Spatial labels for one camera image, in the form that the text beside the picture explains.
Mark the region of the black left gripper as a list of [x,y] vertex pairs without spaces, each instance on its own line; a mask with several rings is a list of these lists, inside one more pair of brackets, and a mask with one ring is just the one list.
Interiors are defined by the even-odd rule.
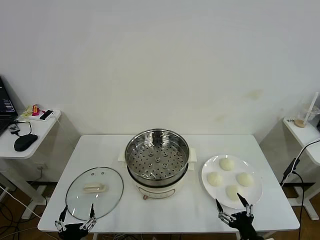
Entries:
[[97,222],[94,203],[91,204],[89,219],[84,223],[72,223],[65,225],[64,221],[67,211],[68,206],[66,205],[60,213],[58,220],[54,221],[54,224],[59,231],[58,236],[62,240],[81,240],[88,235],[88,230],[91,230]]

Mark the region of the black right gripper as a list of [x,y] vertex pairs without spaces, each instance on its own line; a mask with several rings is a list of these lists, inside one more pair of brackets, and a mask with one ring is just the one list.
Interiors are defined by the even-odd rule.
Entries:
[[237,196],[242,205],[245,207],[246,211],[237,212],[230,215],[224,212],[222,205],[216,198],[215,202],[218,210],[218,218],[224,223],[229,223],[231,228],[237,229],[239,231],[241,240],[257,240],[258,235],[252,225],[254,220],[254,215],[252,212],[253,205],[249,204],[240,193],[237,193]]

